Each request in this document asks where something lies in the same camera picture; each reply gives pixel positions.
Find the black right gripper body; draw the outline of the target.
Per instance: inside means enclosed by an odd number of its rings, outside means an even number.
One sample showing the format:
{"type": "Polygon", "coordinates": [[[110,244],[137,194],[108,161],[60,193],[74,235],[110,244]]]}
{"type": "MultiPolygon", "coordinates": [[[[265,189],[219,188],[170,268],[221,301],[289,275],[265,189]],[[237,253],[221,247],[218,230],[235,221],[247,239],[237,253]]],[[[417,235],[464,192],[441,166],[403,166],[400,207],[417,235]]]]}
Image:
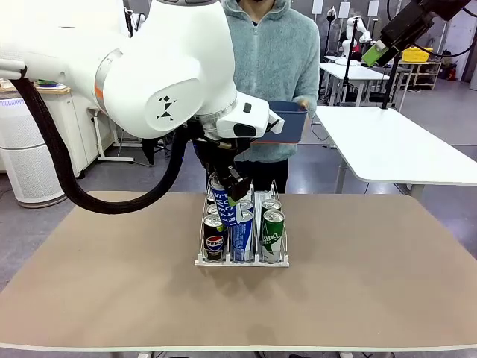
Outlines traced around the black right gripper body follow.
{"type": "Polygon", "coordinates": [[[433,1],[410,1],[382,30],[380,40],[387,48],[406,49],[434,22],[433,1]]]}

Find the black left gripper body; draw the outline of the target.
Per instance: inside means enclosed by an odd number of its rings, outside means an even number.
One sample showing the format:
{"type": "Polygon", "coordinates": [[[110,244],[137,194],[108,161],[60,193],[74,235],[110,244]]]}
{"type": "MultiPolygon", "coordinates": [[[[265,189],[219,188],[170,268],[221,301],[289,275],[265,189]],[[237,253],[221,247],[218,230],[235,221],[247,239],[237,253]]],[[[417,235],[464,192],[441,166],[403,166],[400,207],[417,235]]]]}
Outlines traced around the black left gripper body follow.
{"type": "Polygon", "coordinates": [[[234,166],[235,157],[249,149],[252,138],[210,139],[199,121],[192,121],[192,143],[195,154],[210,176],[218,169],[234,166]]]}

